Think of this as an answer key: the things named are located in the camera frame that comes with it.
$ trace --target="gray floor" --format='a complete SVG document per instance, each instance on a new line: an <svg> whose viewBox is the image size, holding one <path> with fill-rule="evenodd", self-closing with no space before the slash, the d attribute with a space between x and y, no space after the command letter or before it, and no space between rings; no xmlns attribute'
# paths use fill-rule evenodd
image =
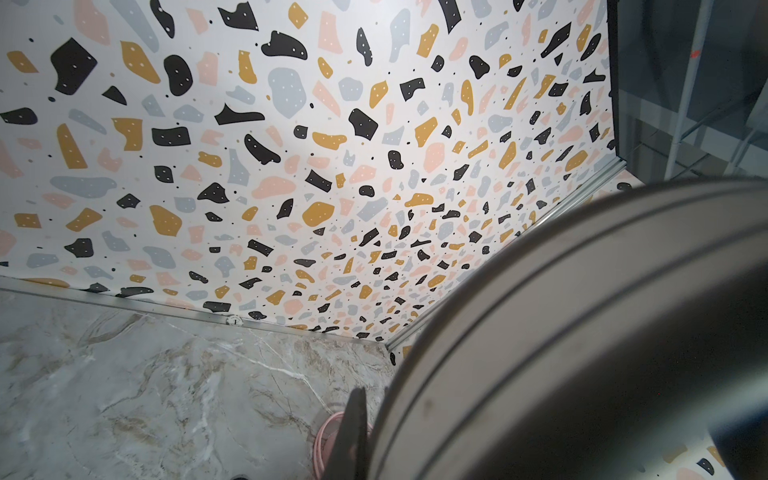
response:
<svg viewBox="0 0 768 480"><path fill-rule="evenodd" d="M312 478L351 388L375 415L385 354L0 292L0 478Z"/></svg>

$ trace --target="metal pole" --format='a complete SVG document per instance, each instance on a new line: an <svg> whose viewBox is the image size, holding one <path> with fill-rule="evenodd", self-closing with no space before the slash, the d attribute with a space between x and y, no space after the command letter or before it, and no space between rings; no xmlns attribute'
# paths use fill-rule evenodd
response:
<svg viewBox="0 0 768 480"><path fill-rule="evenodd" d="M696 84L696 73L699 70L699 60L701 59L701 49L704 48L704 40L707 38L707 27L710 24L712 14L712 4L714 0L701 0L699 5L699 18L696 20L696 30L694 31L694 41L690 46L690 57L688 58L688 69L685 72L685 82L683 83L683 93L680 96L680 107L677 109L677 123L674 127L672 136L672 146L667 158L667 169L664 171L664 179L672 178L677 152L680 150L680 142L683 136L683 128L688 115L690 106L690 97L694 92Z"/></svg>

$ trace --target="gray marble tile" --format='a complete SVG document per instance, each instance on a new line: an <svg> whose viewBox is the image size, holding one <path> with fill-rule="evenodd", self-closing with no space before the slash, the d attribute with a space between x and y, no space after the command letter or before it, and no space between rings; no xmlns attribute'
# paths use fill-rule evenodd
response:
<svg viewBox="0 0 768 480"><path fill-rule="evenodd" d="M0 478L312 478L383 346L0 292Z"/></svg>

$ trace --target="black shape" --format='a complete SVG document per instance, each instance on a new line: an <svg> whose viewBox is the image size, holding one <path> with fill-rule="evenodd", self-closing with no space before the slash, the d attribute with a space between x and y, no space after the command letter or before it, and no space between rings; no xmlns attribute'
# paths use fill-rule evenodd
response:
<svg viewBox="0 0 768 480"><path fill-rule="evenodd" d="M74 95L98 62L74 38L70 38L51 54L51 63L57 75L56 91Z"/></svg>
<svg viewBox="0 0 768 480"><path fill-rule="evenodd" d="M400 170L405 166L402 164L400 152L397 150L390 150L386 156L389 159L389 167L393 170Z"/></svg>
<svg viewBox="0 0 768 480"><path fill-rule="evenodd" d="M540 134L536 135L536 138L534 138L534 140L536 140L539 145L543 145L547 143L547 139L549 138L550 133L552 133L551 127L547 128L547 130L544 130Z"/></svg>
<svg viewBox="0 0 768 480"><path fill-rule="evenodd" d="M362 55L362 58L366 61L366 67L370 67L373 63L373 54L371 53L371 47L368 45L368 38L362 28L357 29L357 52Z"/></svg>
<svg viewBox="0 0 768 480"><path fill-rule="evenodd" d="M280 155L271 151L269 148L264 147L257 139L253 138L251 134L246 134L245 136L245 148L247 148L248 153L253 155L253 158L261 162L262 165L266 165L269 162L275 162L276 164L280 163Z"/></svg>
<svg viewBox="0 0 768 480"><path fill-rule="evenodd" d="M0 114L6 124L14 125L34 125L38 123L38 116L31 108L23 107L18 110L6 111Z"/></svg>
<svg viewBox="0 0 768 480"><path fill-rule="evenodd" d="M275 250L273 248L268 247L267 245L264 245L261 242L257 242L255 240L248 240L248 248L251 250L255 250L265 257L268 257L270 253L272 253L272 250Z"/></svg>
<svg viewBox="0 0 768 480"><path fill-rule="evenodd" d="M310 185L314 185L315 187L318 187L320 190L324 192L330 192L331 191L331 184L330 181L326 180L325 178L321 177L317 173L315 173L314 170L310 170L309 176L304 180Z"/></svg>
<svg viewBox="0 0 768 480"><path fill-rule="evenodd" d="M373 134L376 133L376 129L379 128L379 124L373 121L371 117L364 114L359 108L353 109L347 120L349 120L350 124L352 124L352 127L355 129L355 136L367 138L368 140L373 138Z"/></svg>
<svg viewBox="0 0 768 480"><path fill-rule="evenodd" d="M699 465L704 470L707 470L707 473L714 476L715 475L715 468L712 466L709 460L706 458L702 458L698 462L696 462L696 465Z"/></svg>
<svg viewBox="0 0 768 480"><path fill-rule="evenodd" d="M491 65L485 63L485 60L477 55L469 57L469 67L475 72L475 78L478 80L491 71Z"/></svg>
<svg viewBox="0 0 768 480"><path fill-rule="evenodd" d="M83 289L82 291L91 292L91 293L103 293L103 292L108 292L109 289L106 286L101 285L100 283L92 283L90 287Z"/></svg>
<svg viewBox="0 0 768 480"><path fill-rule="evenodd" d="M467 169L469 168L469 164L464 164L461 167L457 168L453 171L453 180L461 180L462 177L464 177L464 174L467 173Z"/></svg>
<svg viewBox="0 0 768 480"><path fill-rule="evenodd" d="M174 97L179 97L192 88L192 72L182 57L168 55L163 60L163 67L168 74L168 86Z"/></svg>
<svg viewBox="0 0 768 480"><path fill-rule="evenodd" d="M590 39L589 45L587 45L587 47L584 49L584 53L581 54L582 61L589 58L594 53L594 51L598 49L598 44L600 43L600 37L601 37L601 34L596 33Z"/></svg>
<svg viewBox="0 0 768 480"><path fill-rule="evenodd" d="M234 12L219 8L219 13L227 27L259 31L259 25L256 24L256 18L253 17L253 10L250 9L248 2L238 3Z"/></svg>
<svg viewBox="0 0 768 480"><path fill-rule="evenodd" d="M270 40L261 45L261 53L267 57L294 57L306 60L306 48L304 44L290 35L272 30Z"/></svg>
<svg viewBox="0 0 768 480"><path fill-rule="evenodd" d="M153 128L152 141L155 145L161 147L192 145L192 142L190 141L190 132L187 130L187 127Z"/></svg>
<svg viewBox="0 0 768 480"><path fill-rule="evenodd" d="M121 208L136 208L139 202L141 202L141 200L134 197L133 194L128 194L115 203Z"/></svg>
<svg viewBox="0 0 768 480"><path fill-rule="evenodd" d="M581 99L581 109L578 113L579 116L589 115L592 112L592 103L590 102L589 94L590 92L587 92L584 98Z"/></svg>
<svg viewBox="0 0 768 480"><path fill-rule="evenodd" d="M199 273L195 273L192 270L190 270L190 278L192 280L198 280L202 283L208 283L208 279L206 277L200 275Z"/></svg>
<svg viewBox="0 0 768 480"><path fill-rule="evenodd" d="M123 96L123 92L119 91L117 87L112 85L107 89L106 92L101 94L102 97L109 98L112 101L116 101L119 104L128 105L128 102L125 100L125 97Z"/></svg>
<svg viewBox="0 0 768 480"><path fill-rule="evenodd" d="M155 166L154 177L164 184L172 184L174 182L174 172L164 165Z"/></svg>
<svg viewBox="0 0 768 480"><path fill-rule="evenodd" d="M402 99L405 101L410 100L414 92L420 88L426 88L424 86L423 78L414 78L413 80L407 81L406 83L401 83L400 91L402 92Z"/></svg>
<svg viewBox="0 0 768 480"><path fill-rule="evenodd" d="M232 305L230 303L222 303L222 302L203 302L203 308L209 309L211 312L229 312L230 307Z"/></svg>
<svg viewBox="0 0 768 480"><path fill-rule="evenodd" d="M280 211L277 212L277 218L290 217L290 213L293 210L293 198L289 198L280 205Z"/></svg>
<svg viewBox="0 0 768 480"><path fill-rule="evenodd" d="M573 145L571 145L570 147L566 148L566 149L565 149L565 151L564 151L563 153L561 153L561 154L560 154L560 157L558 157L558 158L557 158L557 160L555 160L555 161L556 161L556 162L559 162L559 161L563 161L563 160L565 159L565 157L566 157L566 156L567 156L569 153L571 153L571 150L573 150L573 149L574 149L574 146L573 146Z"/></svg>
<svg viewBox="0 0 768 480"><path fill-rule="evenodd" d="M200 192L200 195L197 195L197 199L210 200L215 204L225 204L226 202L230 201L230 199L227 198L227 192L224 190L224 187L219 185L217 182L213 182L211 185L208 185L205 190Z"/></svg>
<svg viewBox="0 0 768 480"><path fill-rule="evenodd" d="M233 111L229 105L224 104L219 114L214 115L216 123L219 125L237 124L242 121L259 121L264 119L264 115L257 111Z"/></svg>
<svg viewBox="0 0 768 480"><path fill-rule="evenodd" d="M582 82L582 83L588 84L588 83L591 83L593 81L603 81L603 80L605 80L605 75L599 75L598 74L598 70L595 68L592 71L592 73L590 73L589 75L584 77L584 82Z"/></svg>
<svg viewBox="0 0 768 480"><path fill-rule="evenodd" d="M600 137L600 127L598 127L598 124L594 124L594 127L589 129L589 138L591 138L592 143L594 143L598 137Z"/></svg>
<svg viewBox="0 0 768 480"><path fill-rule="evenodd" d="M362 236L362 242L360 242L359 247L364 247L368 242L376 238L377 235L379 235L379 229L374 228L373 230L369 231Z"/></svg>
<svg viewBox="0 0 768 480"><path fill-rule="evenodd" d="M160 6L159 0L149 0L149 8L152 10L157 22L163 27L163 31L168 34L168 37L173 38L176 34L174 18Z"/></svg>
<svg viewBox="0 0 768 480"><path fill-rule="evenodd" d="M565 82L564 84L554 83L552 84L552 88L549 89L549 93L547 95L550 97L562 97L566 88L568 88L568 82Z"/></svg>
<svg viewBox="0 0 768 480"><path fill-rule="evenodd" d="M94 256L94 244L90 238L78 238L69 245L64 245L64 249L77 258Z"/></svg>
<svg viewBox="0 0 768 480"><path fill-rule="evenodd" d="M552 38L549 40L549 45L547 45L547 48L545 48L541 53L541 57L544 58L552 53L557 47L562 45L564 41L568 40L569 36L571 36L570 22L560 30L557 30L554 35L552 35Z"/></svg>
<svg viewBox="0 0 768 480"><path fill-rule="evenodd" d="M438 0L440 2L440 8L442 8L442 16L445 17L445 26L448 27L448 33L462 20L461 14L458 13L458 6L456 6L456 0Z"/></svg>
<svg viewBox="0 0 768 480"><path fill-rule="evenodd" d="M306 127L303 125L297 125L293 128L293 136L304 140L306 138Z"/></svg>
<svg viewBox="0 0 768 480"><path fill-rule="evenodd" d="M375 195L375 192L373 191L373 187L371 187L370 185L363 185L357 191L359 194L365 197L373 197L373 195Z"/></svg>
<svg viewBox="0 0 768 480"><path fill-rule="evenodd" d="M249 280L246 280L244 282L238 283L238 285L240 285L241 287L243 287L246 290L250 290L250 289L253 288L254 285L257 284L257 282L260 282L260 281L261 281L261 279L258 276L255 276L252 279L249 279Z"/></svg>
<svg viewBox="0 0 768 480"><path fill-rule="evenodd" d="M443 58L440 55L438 55L435 57L435 60L432 62L431 69L434 71L441 71L444 65L445 65L445 60L443 60Z"/></svg>
<svg viewBox="0 0 768 480"><path fill-rule="evenodd" d="M141 295L142 293L154 293L154 290L146 286L124 286L120 289L117 297L125 298L127 296Z"/></svg>

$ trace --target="terrazzo patterned wall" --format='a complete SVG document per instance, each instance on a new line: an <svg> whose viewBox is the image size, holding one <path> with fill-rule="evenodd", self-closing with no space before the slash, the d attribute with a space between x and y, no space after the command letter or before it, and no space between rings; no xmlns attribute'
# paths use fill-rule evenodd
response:
<svg viewBox="0 0 768 480"><path fill-rule="evenodd" d="M604 1L2 10L5 276L383 341L613 157Z"/></svg>

